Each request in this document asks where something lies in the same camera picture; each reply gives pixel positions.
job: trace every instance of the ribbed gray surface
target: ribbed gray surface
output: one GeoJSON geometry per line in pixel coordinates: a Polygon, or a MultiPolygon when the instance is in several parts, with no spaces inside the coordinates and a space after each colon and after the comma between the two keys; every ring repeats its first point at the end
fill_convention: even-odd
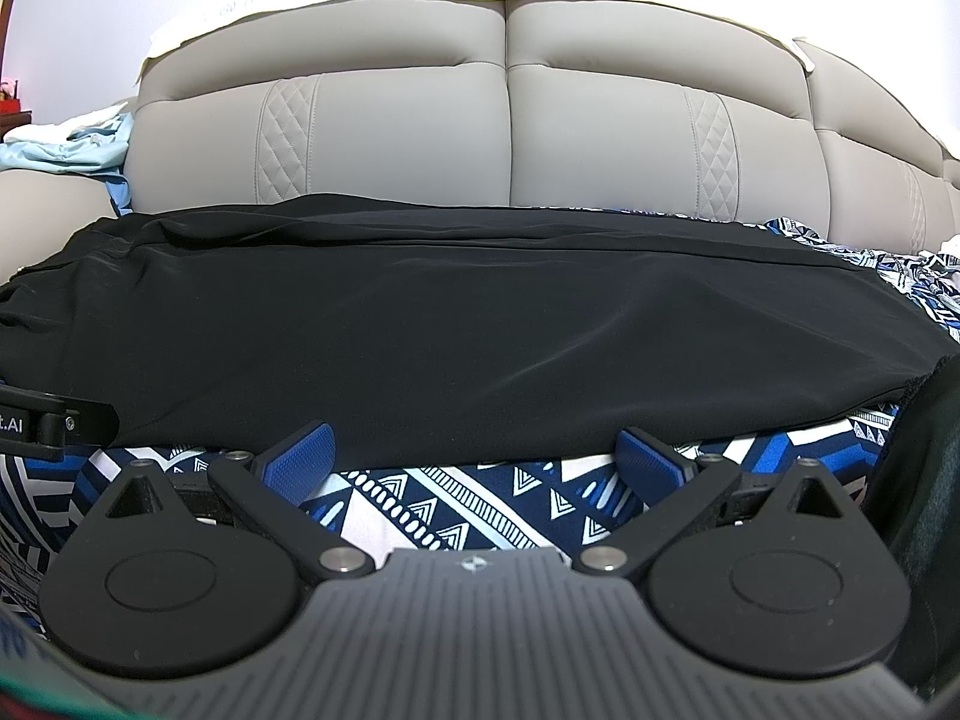
{"type": "Polygon", "coordinates": [[[320,586],[241,664],[169,683],[85,676],[181,720],[899,720],[922,708],[879,665],[775,683],[703,661],[630,584],[573,574],[551,549],[400,550],[373,576],[320,586]],[[487,565],[467,570],[472,555],[487,565]]]}

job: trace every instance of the dark fabric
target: dark fabric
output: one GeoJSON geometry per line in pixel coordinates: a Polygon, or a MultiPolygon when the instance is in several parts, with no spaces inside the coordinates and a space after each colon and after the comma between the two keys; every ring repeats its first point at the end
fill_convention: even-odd
{"type": "Polygon", "coordinates": [[[101,220],[0,289],[0,377],[116,405],[117,445],[258,451],[323,418],[338,469],[803,426],[955,348],[763,229],[344,196],[101,220]]]}
{"type": "Polygon", "coordinates": [[[960,356],[907,394],[863,512],[910,583],[890,667],[930,698],[960,674],[960,356]]]}

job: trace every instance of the sofa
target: sofa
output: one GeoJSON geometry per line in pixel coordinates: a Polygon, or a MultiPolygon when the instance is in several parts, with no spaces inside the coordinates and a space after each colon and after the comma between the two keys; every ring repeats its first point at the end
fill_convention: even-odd
{"type": "MultiPolygon", "coordinates": [[[[133,210],[342,193],[433,205],[798,220],[938,250],[960,162],[843,59],[664,5],[342,0],[260,15],[146,67],[133,210]]],[[[0,280],[113,215],[96,180],[0,172],[0,280]]]]}

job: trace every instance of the metal screw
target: metal screw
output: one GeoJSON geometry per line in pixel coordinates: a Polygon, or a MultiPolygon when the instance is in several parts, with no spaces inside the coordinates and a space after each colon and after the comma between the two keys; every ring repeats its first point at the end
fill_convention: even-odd
{"type": "Polygon", "coordinates": [[[362,568],[367,556],[356,547],[330,547],[320,555],[320,565],[328,571],[347,574],[362,568]]]}
{"type": "Polygon", "coordinates": [[[587,547],[580,552],[580,562],[594,571],[616,571],[627,562],[627,553],[617,547],[587,547]]]}

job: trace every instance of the light blue clothing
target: light blue clothing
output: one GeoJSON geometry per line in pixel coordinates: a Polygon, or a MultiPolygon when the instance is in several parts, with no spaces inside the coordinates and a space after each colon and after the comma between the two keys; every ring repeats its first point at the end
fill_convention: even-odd
{"type": "Polygon", "coordinates": [[[120,172],[127,157],[133,116],[120,114],[97,127],[70,133],[67,143],[0,143],[0,170],[20,167],[54,173],[80,173],[107,185],[120,215],[131,213],[130,186],[120,172]]]}

